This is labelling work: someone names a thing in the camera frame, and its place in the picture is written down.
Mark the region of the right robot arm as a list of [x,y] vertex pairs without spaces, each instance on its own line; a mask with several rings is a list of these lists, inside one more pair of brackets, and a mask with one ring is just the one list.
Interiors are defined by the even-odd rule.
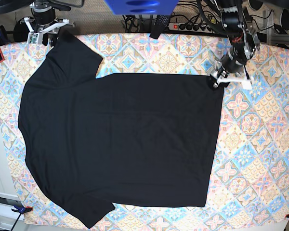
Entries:
[[49,1],[36,0],[30,4],[33,21],[30,23],[28,43],[34,45],[47,46],[49,42],[48,34],[54,33],[55,24],[55,8]]

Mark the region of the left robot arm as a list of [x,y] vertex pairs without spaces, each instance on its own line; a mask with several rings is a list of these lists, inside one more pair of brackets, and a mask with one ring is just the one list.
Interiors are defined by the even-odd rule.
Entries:
[[231,47],[215,63],[215,70],[207,77],[213,89],[226,88],[236,82],[245,90],[251,90],[254,78],[246,70],[247,62],[260,50],[260,41],[252,25],[252,16],[241,0],[216,0],[221,12],[221,26]]

